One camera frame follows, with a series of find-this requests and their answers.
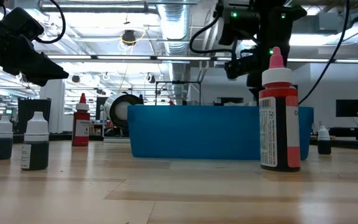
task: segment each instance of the wall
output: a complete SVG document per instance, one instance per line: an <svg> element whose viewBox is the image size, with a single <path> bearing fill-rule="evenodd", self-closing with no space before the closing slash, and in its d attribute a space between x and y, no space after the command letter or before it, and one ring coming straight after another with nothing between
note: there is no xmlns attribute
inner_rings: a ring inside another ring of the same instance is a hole
<svg viewBox="0 0 358 224"><path fill-rule="evenodd" d="M311 65L311 81L314 83L325 64ZM320 84L310 96L314 106L314 123L327 127L356 127L358 118L337 118L336 100L358 100L358 64L332 64Z"/></svg>
<svg viewBox="0 0 358 224"><path fill-rule="evenodd" d="M251 92L246 86L229 86L229 85L203 85L201 87L201 102L212 103L217 102L218 97L239 97L244 98L244 102L248 103L253 99ZM190 99L199 100L198 92L191 88Z"/></svg>
<svg viewBox="0 0 358 224"><path fill-rule="evenodd" d="M40 91L40 99L44 100L47 98L50 98L52 100L50 105L50 115L48 123L49 132L62 133L65 101L65 81L49 80L47 84L41 88Z"/></svg>
<svg viewBox="0 0 358 224"><path fill-rule="evenodd" d="M73 115L63 115L63 131L73 131Z"/></svg>
<svg viewBox="0 0 358 224"><path fill-rule="evenodd" d="M198 72L197 68L191 69L191 81L197 80ZM202 103L217 102L218 97L241 97L246 103L253 99L246 85L246 76L239 77L237 81L230 81L223 68L208 69L201 84L201 92ZM199 94L194 88L190 88L188 100L199 100Z"/></svg>
<svg viewBox="0 0 358 224"><path fill-rule="evenodd" d="M293 84L298 85L299 100L303 99L312 87L310 67L311 64L307 63L292 73ZM306 99L305 102L302 103L302 106L313 106L313 99Z"/></svg>

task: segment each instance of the black cable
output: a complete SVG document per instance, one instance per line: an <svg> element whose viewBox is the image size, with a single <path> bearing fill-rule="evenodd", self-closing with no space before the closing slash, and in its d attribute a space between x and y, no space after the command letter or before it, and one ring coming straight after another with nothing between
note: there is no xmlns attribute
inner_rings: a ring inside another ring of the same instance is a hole
<svg viewBox="0 0 358 224"><path fill-rule="evenodd" d="M2 4L2 6L1 6L3 9L4 9L4 17L2 18L2 19L4 19L5 18L5 16L6 16L6 7L5 7L5 5L4 4Z"/></svg>
<svg viewBox="0 0 358 224"><path fill-rule="evenodd" d="M345 21L344 21L344 24L343 24L343 30L342 30L341 38L339 38L339 42L338 42L338 44L337 44L337 46L336 46L336 48L334 50L334 53L332 54L331 58L329 59L327 65L325 66L325 68L324 68L323 72L321 73L320 77L317 79L317 82L314 84L314 86L309 91L309 93L301 101L299 101L299 105L302 104L311 95L311 93L317 87L318 83L323 78L324 74L327 72L327 69L328 69L329 65L334 61L335 55L338 52L339 48L341 47L343 39L345 38L345 32L346 32L346 29L347 29L347 23L349 22L349 12L350 12L350 0L346 0Z"/></svg>
<svg viewBox="0 0 358 224"><path fill-rule="evenodd" d="M190 39L190 50L196 54L210 54L210 53L217 53L217 52L229 52L232 55L232 58L234 57L234 59L236 59L236 53L233 52L232 50L229 49L214 49L214 50L196 50L193 48L193 44L194 44L194 40L197 38L197 36L199 36L200 34L202 34L203 32L205 32L206 30L208 30L209 28L211 28L212 26L215 25L215 23L218 21L219 16L216 16L214 18L214 20L206 25L205 27L203 27L202 29L200 29L199 31L197 31Z"/></svg>
<svg viewBox="0 0 358 224"><path fill-rule="evenodd" d="M62 32L60 33L60 35L58 37L56 37L53 40L41 40L39 37L36 37L35 40L41 44L53 44L58 42L59 40L61 40L63 38L63 36L65 35L66 32L66 18L65 15L61 9L61 7L55 2L55 0L49 0L50 2L52 2L56 8L59 10L60 12L60 16L62 17Z"/></svg>

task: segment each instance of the ceiling pipe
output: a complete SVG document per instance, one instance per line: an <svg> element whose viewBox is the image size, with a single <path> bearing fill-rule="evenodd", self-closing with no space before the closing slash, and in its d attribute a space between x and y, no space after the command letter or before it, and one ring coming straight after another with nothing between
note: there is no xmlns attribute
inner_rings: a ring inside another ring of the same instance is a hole
<svg viewBox="0 0 358 224"><path fill-rule="evenodd" d="M158 14L155 6L149 6L145 1L143 4L128 2L127 4L100 4L96 2L60 2L59 6L63 12L90 12L90 13L145 13ZM39 8L42 12L58 12L55 5L50 1L41 0Z"/></svg>
<svg viewBox="0 0 358 224"><path fill-rule="evenodd" d="M159 4L157 6L161 16L161 30L164 39L188 40L189 6L180 4ZM187 42L164 42L167 55L187 55ZM169 63L168 71L171 81L188 81L190 79L190 65L184 63ZM187 99L188 85L172 85L177 105Z"/></svg>

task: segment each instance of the blue plastic container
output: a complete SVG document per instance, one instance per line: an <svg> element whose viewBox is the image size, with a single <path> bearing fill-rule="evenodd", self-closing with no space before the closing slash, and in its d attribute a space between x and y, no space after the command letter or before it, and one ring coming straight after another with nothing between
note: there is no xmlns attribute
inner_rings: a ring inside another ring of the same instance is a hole
<svg viewBox="0 0 358 224"><path fill-rule="evenodd" d="M309 154L313 108L299 109L301 159ZM260 159L257 106L130 106L135 157Z"/></svg>

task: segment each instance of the black liquid bottle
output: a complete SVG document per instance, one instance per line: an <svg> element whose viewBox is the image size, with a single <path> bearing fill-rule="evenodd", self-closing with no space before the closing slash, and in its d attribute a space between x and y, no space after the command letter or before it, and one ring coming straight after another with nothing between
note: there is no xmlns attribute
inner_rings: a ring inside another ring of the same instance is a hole
<svg viewBox="0 0 358 224"><path fill-rule="evenodd" d="M329 132L324 125L322 125L318 131L317 141L318 154L330 155L331 140L329 138Z"/></svg>
<svg viewBox="0 0 358 224"><path fill-rule="evenodd" d="M2 116L0 120L0 160L11 158L12 146L12 123L9 121L8 116Z"/></svg>
<svg viewBox="0 0 358 224"><path fill-rule="evenodd" d="M27 122L22 147L22 170L43 170L48 167L49 160L49 132L48 122L44 120L42 112L34 112L34 116Z"/></svg>

